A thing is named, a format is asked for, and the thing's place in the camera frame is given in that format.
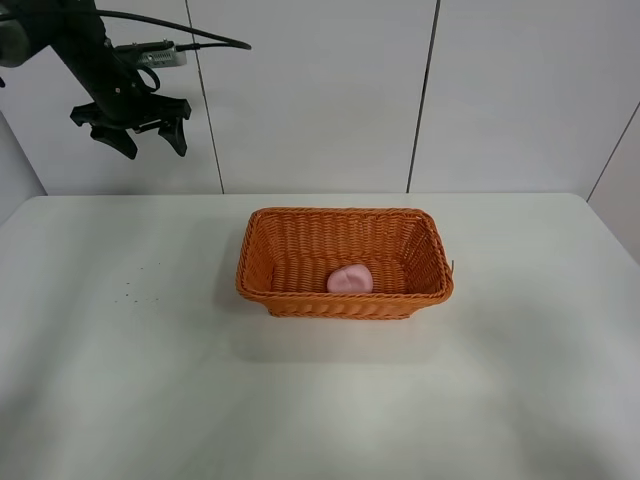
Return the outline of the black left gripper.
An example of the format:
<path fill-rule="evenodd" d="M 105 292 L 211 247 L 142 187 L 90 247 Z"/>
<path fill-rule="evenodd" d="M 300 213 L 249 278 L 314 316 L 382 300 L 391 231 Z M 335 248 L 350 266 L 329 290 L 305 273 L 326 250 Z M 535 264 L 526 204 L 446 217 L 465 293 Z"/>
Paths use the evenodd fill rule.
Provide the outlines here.
<path fill-rule="evenodd" d="M 154 128 L 184 157 L 189 102 L 158 95 L 144 83 L 135 61 L 111 45 L 93 1 L 56 1 L 52 9 L 61 15 L 62 27 L 51 46 L 93 100 L 74 108 L 71 119 L 79 126 L 90 124 L 93 140 L 131 160 L 137 145 L 126 130 Z"/>

